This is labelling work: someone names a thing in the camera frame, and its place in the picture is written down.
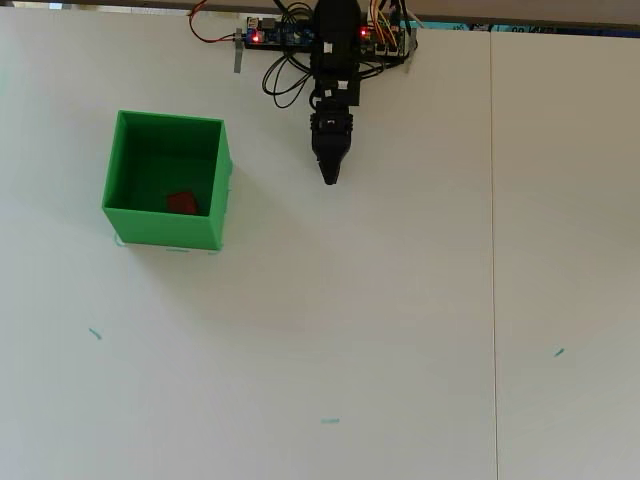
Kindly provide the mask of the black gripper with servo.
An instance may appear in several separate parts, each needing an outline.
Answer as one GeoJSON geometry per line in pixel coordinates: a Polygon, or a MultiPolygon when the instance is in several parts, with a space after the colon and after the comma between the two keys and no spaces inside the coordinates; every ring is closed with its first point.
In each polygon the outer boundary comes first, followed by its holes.
{"type": "Polygon", "coordinates": [[[310,95],[312,148],[325,184],[336,184],[341,165],[348,154],[353,130],[351,107],[360,105],[360,81],[336,78],[314,78],[310,95]],[[345,148],[334,155],[325,148],[345,148]]]}

